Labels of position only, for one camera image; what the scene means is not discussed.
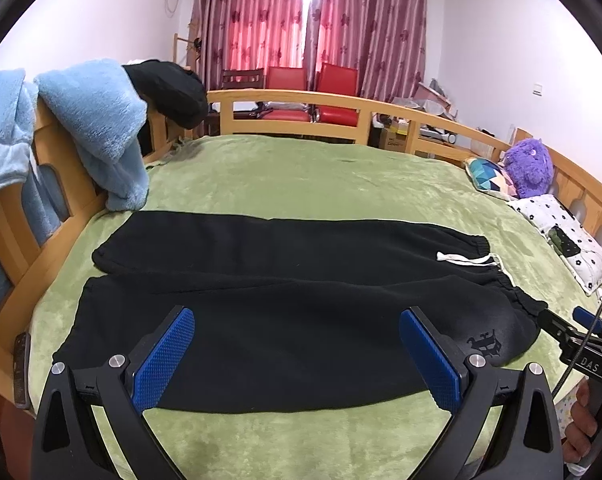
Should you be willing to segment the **person's right hand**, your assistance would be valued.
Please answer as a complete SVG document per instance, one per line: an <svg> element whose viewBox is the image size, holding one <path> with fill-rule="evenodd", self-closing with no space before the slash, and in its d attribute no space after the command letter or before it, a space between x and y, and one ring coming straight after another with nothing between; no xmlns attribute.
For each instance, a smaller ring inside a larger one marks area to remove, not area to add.
<svg viewBox="0 0 602 480"><path fill-rule="evenodd" d="M566 426L562 442L563 459L566 463L578 463L590 451L590 438L596 434L597 423L588 409L589 383L586 379L578 385L575 401L570 408L572 422Z"/></svg>

